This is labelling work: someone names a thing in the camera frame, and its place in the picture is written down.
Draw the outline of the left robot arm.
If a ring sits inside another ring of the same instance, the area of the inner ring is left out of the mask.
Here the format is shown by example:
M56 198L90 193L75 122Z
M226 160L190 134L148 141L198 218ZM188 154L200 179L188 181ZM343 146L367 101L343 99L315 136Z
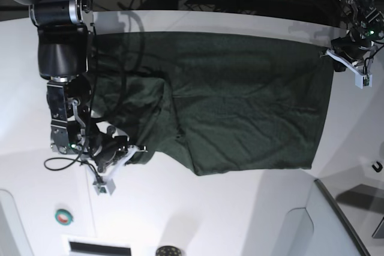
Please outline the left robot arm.
M366 76L374 56L379 51L376 44L383 40L383 13L374 0L333 0L341 10L348 31L344 37L331 41L331 56L335 71L356 68Z

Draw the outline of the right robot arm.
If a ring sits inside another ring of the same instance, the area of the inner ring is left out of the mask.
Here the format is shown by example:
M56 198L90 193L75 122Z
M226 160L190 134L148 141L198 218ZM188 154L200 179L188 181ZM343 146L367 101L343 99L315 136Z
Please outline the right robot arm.
M95 86L86 78L95 57L93 0L14 0L29 9L38 33L38 69L47 80L52 147L93 161L98 172L127 152L128 138L98 128L91 115Z

